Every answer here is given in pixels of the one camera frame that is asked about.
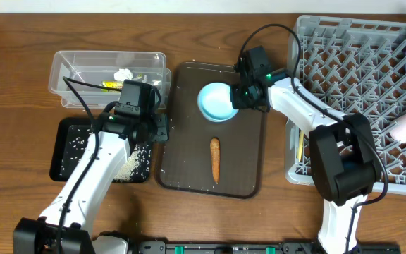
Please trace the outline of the light blue rice bowl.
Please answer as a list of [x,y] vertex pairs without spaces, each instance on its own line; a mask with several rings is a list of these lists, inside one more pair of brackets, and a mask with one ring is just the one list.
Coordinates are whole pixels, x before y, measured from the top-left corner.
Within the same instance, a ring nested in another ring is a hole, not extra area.
[[208,121],[219,123],[233,118],[238,112],[230,99],[230,86],[225,83],[209,83],[198,93],[197,106]]

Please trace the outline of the green pandan snack wrapper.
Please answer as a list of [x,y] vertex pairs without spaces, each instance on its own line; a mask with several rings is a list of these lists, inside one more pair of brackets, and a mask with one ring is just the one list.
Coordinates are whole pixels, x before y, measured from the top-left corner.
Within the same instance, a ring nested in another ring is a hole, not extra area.
[[101,83],[103,92],[120,92],[123,88],[122,81],[103,81]]

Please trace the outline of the white tissue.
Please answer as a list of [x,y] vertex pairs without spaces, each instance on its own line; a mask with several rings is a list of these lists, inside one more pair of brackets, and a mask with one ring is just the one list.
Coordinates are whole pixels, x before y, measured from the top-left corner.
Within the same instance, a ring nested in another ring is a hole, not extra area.
[[149,76],[144,73],[133,73],[130,69],[121,68],[119,71],[113,75],[116,84],[115,88],[121,89],[123,86],[124,80],[134,80],[143,83],[149,83],[151,85],[159,86],[162,81],[161,79],[154,78],[152,75]]

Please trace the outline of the orange carrot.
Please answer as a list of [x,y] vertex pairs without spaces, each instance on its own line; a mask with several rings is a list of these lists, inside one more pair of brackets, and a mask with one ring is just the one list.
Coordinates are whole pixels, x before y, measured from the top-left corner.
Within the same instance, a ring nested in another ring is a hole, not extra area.
[[220,179],[220,142],[218,138],[212,138],[210,141],[210,153],[211,153],[211,170],[214,182],[219,183]]

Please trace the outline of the pale yellow spoon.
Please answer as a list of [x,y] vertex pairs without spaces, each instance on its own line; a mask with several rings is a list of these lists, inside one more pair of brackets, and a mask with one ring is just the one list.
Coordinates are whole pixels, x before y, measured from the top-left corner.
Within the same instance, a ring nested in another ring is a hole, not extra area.
[[304,139],[305,139],[305,133],[303,131],[300,131],[299,143],[298,143],[298,149],[297,149],[297,160],[299,162],[302,160],[303,149],[304,149]]

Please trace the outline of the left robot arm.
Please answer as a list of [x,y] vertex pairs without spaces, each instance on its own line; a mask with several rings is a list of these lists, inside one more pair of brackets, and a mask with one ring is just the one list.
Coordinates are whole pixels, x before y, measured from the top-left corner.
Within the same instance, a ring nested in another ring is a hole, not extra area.
[[22,218],[13,232],[14,253],[130,253],[114,232],[92,239],[99,208],[117,172],[137,144],[165,143],[168,119],[156,86],[124,80],[117,101],[90,117],[91,133],[65,186],[38,219]]

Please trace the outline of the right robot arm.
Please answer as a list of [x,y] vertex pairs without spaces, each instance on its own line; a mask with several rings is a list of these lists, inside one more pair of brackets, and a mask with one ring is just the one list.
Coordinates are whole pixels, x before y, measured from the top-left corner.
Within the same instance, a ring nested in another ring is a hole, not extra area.
[[309,92],[294,73],[271,66],[261,46],[241,50],[230,88],[235,109],[279,111],[304,131],[309,141],[312,180],[324,199],[318,242],[325,253],[352,253],[361,207],[382,177],[369,120],[345,114]]

